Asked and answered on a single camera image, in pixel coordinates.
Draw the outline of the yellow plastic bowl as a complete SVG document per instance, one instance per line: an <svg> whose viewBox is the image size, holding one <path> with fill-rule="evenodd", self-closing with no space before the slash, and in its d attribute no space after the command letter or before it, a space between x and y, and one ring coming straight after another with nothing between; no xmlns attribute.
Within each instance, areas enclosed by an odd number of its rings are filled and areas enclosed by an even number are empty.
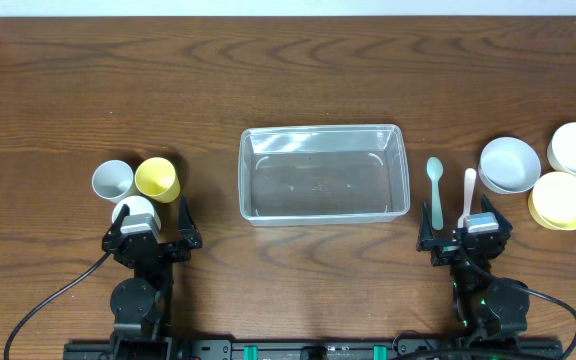
<svg viewBox="0 0 576 360"><path fill-rule="evenodd" d="M550 172L535 183L528 197L533 219L551 230L576 230L576 177Z"/></svg>

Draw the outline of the yellow plastic cup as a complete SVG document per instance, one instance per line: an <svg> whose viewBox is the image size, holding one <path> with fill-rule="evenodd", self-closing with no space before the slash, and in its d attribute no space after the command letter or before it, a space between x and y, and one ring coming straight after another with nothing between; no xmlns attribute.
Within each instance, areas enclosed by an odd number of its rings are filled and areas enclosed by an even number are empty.
<svg viewBox="0 0 576 360"><path fill-rule="evenodd" d="M143 161L135 173L137 189L147 197L161 202L173 202L181 192L174 165L163 157Z"/></svg>

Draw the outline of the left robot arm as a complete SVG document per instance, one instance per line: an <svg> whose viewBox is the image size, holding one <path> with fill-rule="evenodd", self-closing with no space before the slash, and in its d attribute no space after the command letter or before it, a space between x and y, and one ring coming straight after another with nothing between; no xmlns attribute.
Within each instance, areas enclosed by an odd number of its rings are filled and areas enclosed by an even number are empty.
<svg viewBox="0 0 576 360"><path fill-rule="evenodd" d="M190 260L191 251L202 247L185 197L180 198L177 228L179 240L161 243L154 218L133 214L124 205L102 238L102 250L134 271L110 298L113 359L176 359L181 352L179 340L168 335L173 265Z"/></svg>

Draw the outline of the grey plastic cup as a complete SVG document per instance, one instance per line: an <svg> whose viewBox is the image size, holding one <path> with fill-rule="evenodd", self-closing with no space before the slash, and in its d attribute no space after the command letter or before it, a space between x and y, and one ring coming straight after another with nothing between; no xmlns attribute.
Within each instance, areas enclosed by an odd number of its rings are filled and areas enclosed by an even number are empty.
<svg viewBox="0 0 576 360"><path fill-rule="evenodd" d="M109 160L99 165L92 176L91 185L97 196L113 203L137 194L134 172L129 164L121 160Z"/></svg>

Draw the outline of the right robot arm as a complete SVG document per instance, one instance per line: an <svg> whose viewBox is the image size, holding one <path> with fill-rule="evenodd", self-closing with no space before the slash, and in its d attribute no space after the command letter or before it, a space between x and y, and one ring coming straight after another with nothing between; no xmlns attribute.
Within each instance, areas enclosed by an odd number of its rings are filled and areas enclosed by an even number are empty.
<svg viewBox="0 0 576 360"><path fill-rule="evenodd" d="M527 329L528 295L520 290L522 282L493 276L490 264L505 250L513 226L487 197L481 199L481 209L450 237L438 238L423 206L416 250L428 251L432 266L450 268L453 307L465 326L456 344L516 346L518 334Z"/></svg>

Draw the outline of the clear plastic container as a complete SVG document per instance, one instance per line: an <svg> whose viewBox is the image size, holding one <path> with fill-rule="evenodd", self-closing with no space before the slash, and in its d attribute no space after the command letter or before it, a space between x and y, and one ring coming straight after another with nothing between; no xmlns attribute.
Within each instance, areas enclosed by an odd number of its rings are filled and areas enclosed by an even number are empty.
<svg viewBox="0 0 576 360"><path fill-rule="evenodd" d="M247 129L238 194L254 226L391 222L411 207L402 131L394 124Z"/></svg>

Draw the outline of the white plastic cup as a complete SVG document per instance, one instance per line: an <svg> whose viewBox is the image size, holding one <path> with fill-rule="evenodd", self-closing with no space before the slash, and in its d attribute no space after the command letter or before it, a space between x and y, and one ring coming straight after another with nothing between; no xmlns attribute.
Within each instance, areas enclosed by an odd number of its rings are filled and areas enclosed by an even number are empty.
<svg viewBox="0 0 576 360"><path fill-rule="evenodd" d="M161 219L154 207L154 205L145 197L139 195L133 195L124 198L120 202L116 204L113 209L111 221L114 222L124 205L127 205L130 209L130 215L139 215L139 214L150 214L153 216L158 229L161 229Z"/></svg>

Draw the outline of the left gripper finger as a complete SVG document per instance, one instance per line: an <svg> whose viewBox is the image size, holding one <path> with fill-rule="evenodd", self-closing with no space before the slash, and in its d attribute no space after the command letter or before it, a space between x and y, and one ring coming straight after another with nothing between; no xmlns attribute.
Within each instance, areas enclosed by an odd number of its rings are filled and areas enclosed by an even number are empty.
<svg viewBox="0 0 576 360"><path fill-rule="evenodd" d="M121 226L123 224L123 220L126 216L130 214L130 208L128 205L124 204L120 207L119 213L117 217L113 220L108 232L107 238L108 239L121 239L123 234L121 231Z"/></svg>
<svg viewBox="0 0 576 360"><path fill-rule="evenodd" d="M178 232L185 241L197 241L198 230L192 220L188 202L185 196L180 197L178 211Z"/></svg>

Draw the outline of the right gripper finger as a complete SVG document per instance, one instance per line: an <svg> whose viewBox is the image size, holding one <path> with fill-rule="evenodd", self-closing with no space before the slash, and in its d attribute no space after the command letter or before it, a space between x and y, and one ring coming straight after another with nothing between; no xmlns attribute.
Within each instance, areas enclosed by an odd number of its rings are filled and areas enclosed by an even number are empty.
<svg viewBox="0 0 576 360"><path fill-rule="evenodd" d="M426 242L432 241L434 238L433 228L431 225L428 208L425 202L421 206L421 224L419 229L418 241Z"/></svg>
<svg viewBox="0 0 576 360"><path fill-rule="evenodd" d="M494 207L485 194L481 195L481 211L483 213L490 213L495 218L500 231L510 230L510 222Z"/></svg>

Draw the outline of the grey plastic bowl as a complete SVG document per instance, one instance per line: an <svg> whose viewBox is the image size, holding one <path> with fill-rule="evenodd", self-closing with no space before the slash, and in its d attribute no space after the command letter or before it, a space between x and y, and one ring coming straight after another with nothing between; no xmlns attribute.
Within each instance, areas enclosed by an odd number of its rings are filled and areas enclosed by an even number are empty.
<svg viewBox="0 0 576 360"><path fill-rule="evenodd" d="M484 185L498 194L529 191L541 177L535 150L515 137L499 137L482 150L478 174Z"/></svg>

